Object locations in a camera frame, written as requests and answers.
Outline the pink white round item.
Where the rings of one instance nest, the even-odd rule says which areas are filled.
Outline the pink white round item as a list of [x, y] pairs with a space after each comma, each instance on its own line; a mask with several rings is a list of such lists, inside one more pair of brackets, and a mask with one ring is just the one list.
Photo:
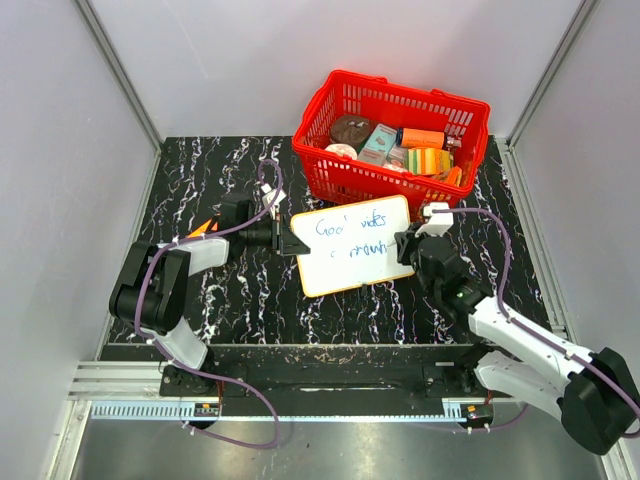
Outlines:
[[352, 160], [356, 160], [358, 158], [357, 151], [348, 144], [342, 144], [342, 143], [330, 144], [325, 148], [325, 150], [327, 152], [336, 154], [340, 157], [346, 157]]

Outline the teal white small box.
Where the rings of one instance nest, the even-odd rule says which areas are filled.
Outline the teal white small box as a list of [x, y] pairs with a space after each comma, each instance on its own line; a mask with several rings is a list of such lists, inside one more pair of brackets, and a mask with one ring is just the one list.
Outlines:
[[389, 152], [396, 144], [397, 131], [387, 125], [376, 125], [361, 148], [357, 160], [376, 166], [382, 166]]

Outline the white board yellow frame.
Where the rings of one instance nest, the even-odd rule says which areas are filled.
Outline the white board yellow frame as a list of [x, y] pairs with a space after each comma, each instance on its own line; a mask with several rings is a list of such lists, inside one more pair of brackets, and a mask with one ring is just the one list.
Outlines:
[[397, 261], [394, 239], [409, 224], [402, 195], [293, 216], [292, 232], [310, 248], [297, 257], [304, 294], [320, 297], [413, 275]]

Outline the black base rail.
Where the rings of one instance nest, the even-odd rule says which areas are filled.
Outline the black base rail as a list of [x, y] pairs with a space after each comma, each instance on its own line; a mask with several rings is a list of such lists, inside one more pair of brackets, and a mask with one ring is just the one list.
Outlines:
[[227, 416], [257, 416], [264, 404], [280, 418], [409, 417], [438, 415], [448, 399], [482, 402], [487, 396], [472, 374], [482, 354], [477, 345], [284, 345], [211, 347], [211, 379], [166, 366], [160, 380], [165, 397], [219, 394]]

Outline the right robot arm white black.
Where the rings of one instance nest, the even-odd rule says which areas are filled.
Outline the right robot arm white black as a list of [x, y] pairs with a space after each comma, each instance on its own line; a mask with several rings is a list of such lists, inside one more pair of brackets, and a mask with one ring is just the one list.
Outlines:
[[624, 358], [593, 352], [510, 309], [478, 283], [449, 241], [416, 228], [394, 236], [397, 260], [455, 325], [487, 340], [454, 375], [468, 396], [505, 393], [558, 420], [585, 450], [605, 455], [639, 418], [639, 391]]

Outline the red plastic shopping basket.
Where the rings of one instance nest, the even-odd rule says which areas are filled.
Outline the red plastic shopping basket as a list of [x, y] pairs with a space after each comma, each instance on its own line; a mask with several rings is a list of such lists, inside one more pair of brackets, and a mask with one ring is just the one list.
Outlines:
[[[480, 100], [334, 70], [307, 105], [292, 146], [313, 196], [349, 204], [403, 195], [415, 219], [429, 201], [455, 207], [472, 192], [488, 145], [490, 113], [490, 106]], [[346, 114], [363, 116], [374, 125], [442, 131], [460, 138], [462, 145], [454, 160], [462, 170], [461, 184], [447, 185], [328, 152], [331, 127]]]

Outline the orange bottle blue cap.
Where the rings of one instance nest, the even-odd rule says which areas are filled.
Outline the orange bottle blue cap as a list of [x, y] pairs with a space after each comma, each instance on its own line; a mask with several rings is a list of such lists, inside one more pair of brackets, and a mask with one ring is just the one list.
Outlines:
[[396, 144], [402, 148], [442, 149], [445, 141], [445, 133], [439, 131], [399, 128], [396, 132]]

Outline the brown round chocolate item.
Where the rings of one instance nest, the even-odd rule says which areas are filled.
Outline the brown round chocolate item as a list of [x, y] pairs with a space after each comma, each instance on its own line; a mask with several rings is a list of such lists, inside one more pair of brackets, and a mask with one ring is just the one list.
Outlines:
[[346, 144], [359, 149], [372, 132], [368, 118], [359, 115], [343, 115], [331, 125], [329, 137], [333, 143]]

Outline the striped sponge pack in basket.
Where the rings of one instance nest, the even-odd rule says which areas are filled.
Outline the striped sponge pack in basket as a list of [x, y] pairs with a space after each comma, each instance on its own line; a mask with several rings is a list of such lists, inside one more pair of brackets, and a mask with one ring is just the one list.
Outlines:
[[407, 152], [406, 168], [415, 175], [437, 175], [453, 166], [453, 155], [448, 150], [429, 147]]

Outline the orange green sponge pack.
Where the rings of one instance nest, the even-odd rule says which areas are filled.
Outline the orange green sponge pack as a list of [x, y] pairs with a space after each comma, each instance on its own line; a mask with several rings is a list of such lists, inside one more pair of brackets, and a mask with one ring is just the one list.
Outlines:
[[202, 225], [196, 228], [188, 235], [188, 238], [204, 237], [218, 230], [218, 217], [214, 216], [206, 220]]

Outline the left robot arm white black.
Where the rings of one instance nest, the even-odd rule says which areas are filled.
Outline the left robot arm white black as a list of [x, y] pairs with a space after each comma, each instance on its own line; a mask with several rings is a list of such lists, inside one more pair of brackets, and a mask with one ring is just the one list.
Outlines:
[[213, 354], [184, 317], [190, 277], [238, 259], [248, 248], [281, 256], [311, 252], [279, 212], [281, 195], [263, 196], [264, 209], [247, 196], [228, 196], [219, 213], [177, 245], [134, 242], [109, 299], [109, 312], [160, 346], [183, 369], [182, 384], [195, 395], [217, 381]]

